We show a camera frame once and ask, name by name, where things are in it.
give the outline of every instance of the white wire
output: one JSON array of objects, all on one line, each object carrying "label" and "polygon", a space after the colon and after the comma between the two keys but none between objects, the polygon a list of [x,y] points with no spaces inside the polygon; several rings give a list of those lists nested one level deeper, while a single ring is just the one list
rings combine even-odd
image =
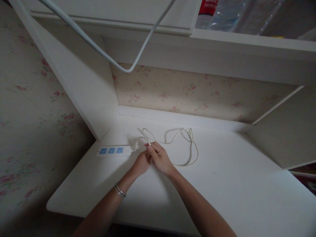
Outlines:
[{"label": "white wire", "polygon": [[138,63],[139,58],[141,57],[144,48],[146,47],[146,44],[151,37],[152,33],[156,29],[156,27],[159,25],[159,23],[162,21],[162,19],[165,17],[165,15],[168,13],[172,5],[174,4],[175,0],[171,0],[168,7],[165,9],[163,14],[159,17],[157,22],[152,27],[151,31],[149,32],[146,40],[143,43],[143,46],[141,50],[139,51],[135,62],[131,66],[130,69],[122,68],[117,62],[114,61],[107,53],[105,53],[90,37],[68,16],[60,7],[58,7],[55,3],[51,2],[50,0],[39,0],[41,3],[43,3],[46,7],[48,7],[52,12],[54,12],[57,16],[59,16],[64,22],[66,22],[85,42],[87,42],[95,51],[97,51],[99,54],[104,56],[106,59],[108,59],[111,63],[113,63],[118,69],[120,69],[123,72],[130,73],[135,68],[136,64]]},{"label": "white wire", "polygon": [[[144,136],[143,136],[143,137],[139,137],[138,139],[144,139],[144,140],[146,140],[146,142],[147,142],[149,145],[151,145],[151,143],[150,143],[150,141],[149,141],[149,137],[146,136],[146,134],[144,133],[144,130],[146,130],[148,133],[151,134],[151,136],[154,138],[155,142],[157,141],[156,138],[155,138],[155,136],[154,136],[150,131],[148,131],[148,129],[146,129],[146,128],[143,128],[143,129],[142,129],[142,134],[143,134]],[[190,142],[195,145],[195,148],[196,148],[196,150],[197,150],[197,158],[196,158],[195,161],[192,162],[191,164],[187,164],[187,165],[185,165],[185,164],[184,164],[184,165],[177,165],[177,164],[172,163],[174,166],[190,166],[190,165],[193,165],[193,164],[198,160],[198,147],[197,147],[195,141],[193,140],[192,128],[182,129],[182,130],[178,131],[178,132],[176,133],[176,135],[174,136],[174,138],[171,140],[171,142],[168,142],[168,143],[160,142],[160,143],[166,144],[166,145],[172,143],[172,142],[175,140],[176,136],[177,136],[180,132],[183,132],[183,131],[186,131],[186,132],[187,132],[187,134],[189,135],[189,138],[190,138]],[[136,142],[135,142],[135,147],[134,147],[134,149],[139,151],[138,139],[137,139]]]}]

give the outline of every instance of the white desk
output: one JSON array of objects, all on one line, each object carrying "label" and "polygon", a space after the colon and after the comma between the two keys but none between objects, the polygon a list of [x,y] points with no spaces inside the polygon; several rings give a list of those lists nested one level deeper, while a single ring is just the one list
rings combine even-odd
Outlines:
[{"label": "white desk", "polygon": [[[241,133],[120,116],[95,142],[47,203],[53,212],[85,217],[130,168],[131,158],[99,158],[104,145],[132,145],[146,127],[164,140],[167,130],[191,127],[199,160],[177,169],[219,211],[240,237],[316,235],[316,197]],[[176,131],[167,134],[167,139]],[[171,160],[185,163],[183,137],[166,145]],[[114,222],[197,235],[176,189],[151,167],[122,202]]]}]

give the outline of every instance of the water bottle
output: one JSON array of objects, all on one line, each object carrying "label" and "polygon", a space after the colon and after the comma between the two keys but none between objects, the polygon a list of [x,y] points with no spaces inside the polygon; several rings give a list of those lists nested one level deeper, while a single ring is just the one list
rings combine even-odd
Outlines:
[{"label": "water bottle", "polygon": [[284,0],[256,0],[238,33],[261,35]]},{"label": "water bottle", "polygon": [[233,32],[250,0],[219,0],[210,30]]},{"label": "water bottle", "polygon": [[195,28],[209,30],[218,0],[202,0]]}]

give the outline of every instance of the bangle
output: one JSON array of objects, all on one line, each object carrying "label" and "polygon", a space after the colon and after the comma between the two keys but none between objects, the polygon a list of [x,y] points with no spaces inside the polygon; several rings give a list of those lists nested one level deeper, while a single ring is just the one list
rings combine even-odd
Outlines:
[{"label": "bangle", "polygon": [[126,198],[126,194],[122,190],[120,190],[118,183],[114,185],[114,188],[121,197]]}]

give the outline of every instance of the forearm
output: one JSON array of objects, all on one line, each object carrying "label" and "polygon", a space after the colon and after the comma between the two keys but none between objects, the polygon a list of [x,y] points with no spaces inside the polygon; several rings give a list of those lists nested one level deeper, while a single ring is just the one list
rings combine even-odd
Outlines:
[{"label": "forearm", "polygon": [[[127,193],[136,178],[136,175],[128,171],[118,182],[119,188]],[[123,198],[112,188],[83,220],[73,237],[105,236],[122,200]]]},{"label": "forearm", "polygon": [[168,178],[177,189],[202,236],[236,237],[215,208],[176,169],[168,175]]}]

